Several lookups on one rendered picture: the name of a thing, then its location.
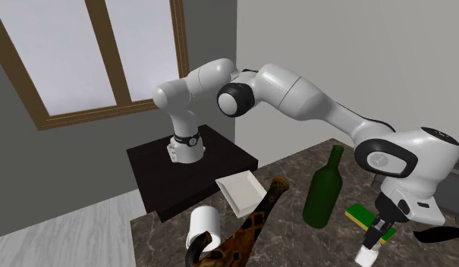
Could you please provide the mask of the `green and yellow sponge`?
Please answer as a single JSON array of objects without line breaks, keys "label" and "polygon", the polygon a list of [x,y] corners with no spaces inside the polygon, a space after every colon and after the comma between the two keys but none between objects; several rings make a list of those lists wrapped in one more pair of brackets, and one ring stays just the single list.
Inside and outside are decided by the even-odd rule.
[{"label": "green and yellow sponge", "polygon": [[[374,214],[362,207],[359,203],[355,203],[347,208],[344,214],[364,231],[368,230],[375,218]],[[396,230],[394,228],[389,228],[387,232],[381,236],[379,242],[385,244],[395,233]]]}]

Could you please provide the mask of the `black robot stand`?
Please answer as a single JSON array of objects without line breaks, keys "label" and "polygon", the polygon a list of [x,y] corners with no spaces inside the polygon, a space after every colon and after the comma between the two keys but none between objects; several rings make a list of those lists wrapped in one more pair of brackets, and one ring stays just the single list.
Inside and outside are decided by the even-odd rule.
[{"label": "black robot stand", "polygon": [[198,162],[173,162],[169,137],[127,150],[145,210],[164,222],[219,192],[215,182],[243,171],[256,171],[258,160],[207,125],[199,127],[206,150]]}]

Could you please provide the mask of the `small white container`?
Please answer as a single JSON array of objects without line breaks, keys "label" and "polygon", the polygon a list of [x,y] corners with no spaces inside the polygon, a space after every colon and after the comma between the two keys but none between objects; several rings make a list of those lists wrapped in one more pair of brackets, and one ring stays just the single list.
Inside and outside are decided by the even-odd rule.
[{"label": "small white container", "polygon": [[355,257],[355,263],[361,267],[372,267],[379,255],[380,247],[380,242],[376,243],[371,249],[362,245]]}]

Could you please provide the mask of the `white square plate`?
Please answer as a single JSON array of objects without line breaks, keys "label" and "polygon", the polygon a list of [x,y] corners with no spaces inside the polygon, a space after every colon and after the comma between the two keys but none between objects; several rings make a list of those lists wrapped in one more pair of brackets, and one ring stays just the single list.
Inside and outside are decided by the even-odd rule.
[{"label": "white square plate", "polygon": [[215,180],[237,218],[254,211],[266,195],[266,189],[251,171],[243,171]]}]

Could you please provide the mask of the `green glass bottle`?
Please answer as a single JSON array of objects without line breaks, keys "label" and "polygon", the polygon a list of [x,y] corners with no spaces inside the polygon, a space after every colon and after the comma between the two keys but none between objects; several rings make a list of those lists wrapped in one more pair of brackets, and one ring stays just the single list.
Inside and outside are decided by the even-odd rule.
[{"label": "green glass bottle", "polygon": [[343,146],[334,145],[326,165],[313,175],[302,213],[312,228],[324,228],[329,222],[343,185],[338,171],[343,152]]}]

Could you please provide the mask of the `white cup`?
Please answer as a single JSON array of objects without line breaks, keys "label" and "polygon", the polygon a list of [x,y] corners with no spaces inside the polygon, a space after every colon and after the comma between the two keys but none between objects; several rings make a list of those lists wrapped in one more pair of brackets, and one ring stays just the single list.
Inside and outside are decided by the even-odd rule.
[{"label": "white cup", "polygon": [[203,249],[203,252],[209,252],[217,248],[222,241],[219,213],[212,206],[198,206],[191,212],[186,248],[188,249],[196,237],[205,231],[211,234],[212,242]]}]

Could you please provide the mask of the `brown framed window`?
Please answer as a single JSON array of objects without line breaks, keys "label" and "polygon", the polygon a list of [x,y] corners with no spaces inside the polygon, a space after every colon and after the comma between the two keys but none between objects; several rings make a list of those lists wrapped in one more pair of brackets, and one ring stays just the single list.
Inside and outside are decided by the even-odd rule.
[{"label": "brown framed window", "polygon": [[188,74],[182,0],[0,0],[0,64],[38,130],[153,110]]}]

